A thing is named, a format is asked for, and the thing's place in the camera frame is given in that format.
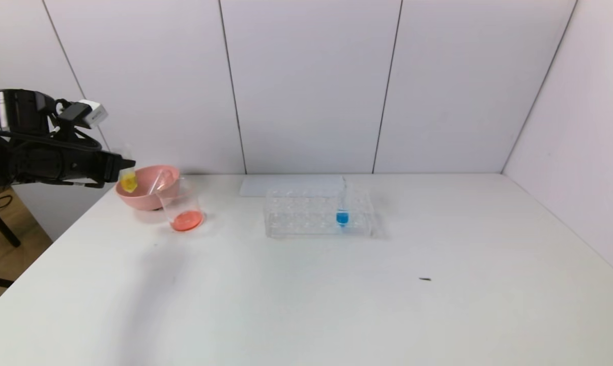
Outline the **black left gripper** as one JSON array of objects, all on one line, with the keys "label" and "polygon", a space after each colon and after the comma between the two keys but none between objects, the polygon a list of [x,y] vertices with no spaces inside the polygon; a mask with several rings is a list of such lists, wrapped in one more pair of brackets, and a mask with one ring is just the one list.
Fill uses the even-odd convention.
[{"label": "black left gripper", "polygon": [[120,170],[131,169],[135,160],[121,159],[106,151],[84,151],[65,149],[62,152],[61,180],[90,179],[95,182],[114,182]]}]

